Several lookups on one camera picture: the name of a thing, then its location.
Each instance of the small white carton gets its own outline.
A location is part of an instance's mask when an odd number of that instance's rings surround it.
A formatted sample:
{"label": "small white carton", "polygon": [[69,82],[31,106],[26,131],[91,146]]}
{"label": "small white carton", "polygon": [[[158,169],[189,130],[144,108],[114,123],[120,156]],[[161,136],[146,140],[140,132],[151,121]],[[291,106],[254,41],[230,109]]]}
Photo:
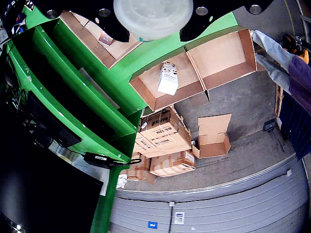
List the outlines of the small white carton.
{"label": "small white carton", "polygon": [[161,69],[160,82],[157,91],[175,95],[178,89],[178,78],[176,66],[172,63],[164,63]]}

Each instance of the blue cloth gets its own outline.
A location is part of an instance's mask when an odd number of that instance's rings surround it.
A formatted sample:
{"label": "blue cloth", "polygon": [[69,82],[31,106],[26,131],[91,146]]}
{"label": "blue cloth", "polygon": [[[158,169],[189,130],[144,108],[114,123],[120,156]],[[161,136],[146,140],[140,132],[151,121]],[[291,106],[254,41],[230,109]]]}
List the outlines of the blue cloth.
{"label": "blue cloth", "polygon": [[289,66],[292,97],[311,115],[311,68],[295,56]]}

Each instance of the box label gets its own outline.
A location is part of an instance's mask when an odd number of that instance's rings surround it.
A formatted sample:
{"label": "box label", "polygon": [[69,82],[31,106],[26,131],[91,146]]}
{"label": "box label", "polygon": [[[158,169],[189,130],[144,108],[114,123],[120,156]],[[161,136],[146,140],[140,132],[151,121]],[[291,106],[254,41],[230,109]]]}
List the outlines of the box label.
{"label": "box label", "polygon": [[148,222],[148,228],[157,229],[157,222]]}
{"label": "box label", "polygon": [[184,224],[184,223],[185,223],[185,212],[176,212],[175,224]]}
{"label": "box label", "polygon": [[169,120],[169,118],[164,117],[164,118],[161,118],[161,120],[155,120],[152,122],[151,126],[154,126],[155,124],[161,123],[161,122],[166,121],[166,120]]}
{"label": "box label", "polygon": [[192,154],[189,154],[187,151],[186,151],[186,153],[185,153],[185,158],[186,159],[189,159],[191,162],[193,162],[194,163],[194,157],[193,157],[193,155]]}

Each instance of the black screen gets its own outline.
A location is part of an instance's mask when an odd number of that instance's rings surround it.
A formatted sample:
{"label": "black screen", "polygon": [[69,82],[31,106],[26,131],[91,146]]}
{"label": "black screen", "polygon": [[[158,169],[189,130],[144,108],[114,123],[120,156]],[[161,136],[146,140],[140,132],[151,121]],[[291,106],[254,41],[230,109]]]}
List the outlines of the black screen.
{"label": "black screen", "polygon": [[1,105],[0,128],[0,212],[31,233],[89,232],[103,183],[37,147]]}

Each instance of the gray wall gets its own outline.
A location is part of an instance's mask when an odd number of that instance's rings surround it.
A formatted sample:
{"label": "gray wall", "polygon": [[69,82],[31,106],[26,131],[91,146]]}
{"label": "gray wall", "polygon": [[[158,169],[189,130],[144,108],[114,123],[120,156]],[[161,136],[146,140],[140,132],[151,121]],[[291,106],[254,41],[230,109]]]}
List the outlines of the gray wall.
{"label": "gray wall", "polygon": [[[175,212],[185,212],[185,223],[174,224],[172,217],[171,232],[298,232],[307,218],[308,183],[301,161],[295,162],[291,171],[290,176],[286,173],[275,176],[271,171],[270,181],[239,193],[226,196],[219,193],[219,197],[207,200],[175,203],[173,216]],[[260,176],[253,179],[258,182]],[[112,233],[169,232],[169,204],[143,199],[143,194],[140,200],[115,198]],[[148,221],[158,222],[158,230],[148,229]]]}

